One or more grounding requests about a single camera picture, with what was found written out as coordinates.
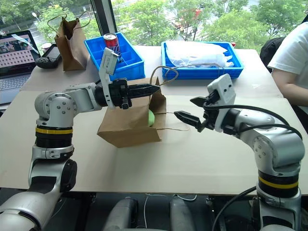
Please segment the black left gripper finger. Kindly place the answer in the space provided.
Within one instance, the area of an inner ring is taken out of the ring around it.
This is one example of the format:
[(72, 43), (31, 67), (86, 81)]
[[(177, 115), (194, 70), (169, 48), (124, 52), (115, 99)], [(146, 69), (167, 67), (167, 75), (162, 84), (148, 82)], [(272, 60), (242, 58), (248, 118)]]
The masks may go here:
[(156, 92), (160, 90), (160, 87), (152, 84), (135, 84), (128, 85), (130, 92)]
[(153, 95), (153, 92), (145, 92), (145, 91), (129, 91), (128, 97), (131, 99), (142, 98)]

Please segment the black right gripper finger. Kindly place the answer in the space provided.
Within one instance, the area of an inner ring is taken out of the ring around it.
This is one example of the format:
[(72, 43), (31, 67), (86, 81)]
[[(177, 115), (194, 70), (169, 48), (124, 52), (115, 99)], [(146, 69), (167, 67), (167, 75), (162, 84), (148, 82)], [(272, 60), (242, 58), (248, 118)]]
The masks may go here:
[(175, 111), (174, 115), (181, 122), (194, 127), (198, 132), (202, 132), (203, 127), (200, 119), (185, 111)]
[(194, 97), (190, 99), (190, 102), (192, 102), (196, 106), (203, 106), (206, 101), (207, 97)]

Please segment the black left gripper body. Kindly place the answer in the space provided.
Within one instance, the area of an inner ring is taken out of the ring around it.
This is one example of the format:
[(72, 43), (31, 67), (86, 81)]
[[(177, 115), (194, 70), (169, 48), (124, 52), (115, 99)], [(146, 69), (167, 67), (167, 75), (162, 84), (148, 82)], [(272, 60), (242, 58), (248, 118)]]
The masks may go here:
[(132, 106), (131, 99), (128, 96), (129, 87), (125, 78), (112, 81), (108, 88), (111, 101), (115, 107), (129, 109)]

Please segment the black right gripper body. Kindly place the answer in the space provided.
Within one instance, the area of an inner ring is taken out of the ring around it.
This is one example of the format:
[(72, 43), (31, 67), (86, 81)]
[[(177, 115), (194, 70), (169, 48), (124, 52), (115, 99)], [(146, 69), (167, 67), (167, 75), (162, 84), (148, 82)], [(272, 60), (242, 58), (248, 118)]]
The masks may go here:
[(215, 128), (215, 122), (216, 122), (216, 118), (217, 118), (218, 113), (219, 113), (219, 109), (208, 110), (208, 109), (205, 109), (205, 106), (215, 104), (219, 99), (220, 99), (220, 96), (219, 96), (218, 92), (212, 92), (205, 98), (205, 102), (204, 102), (204, 105), (203, 105), (203, 108), (204, 108), (203, 117), (205, 119), (205, 121), (204, 121), (205, 127), (210, 129), (210, 130), (214, 130), (214, 128)]

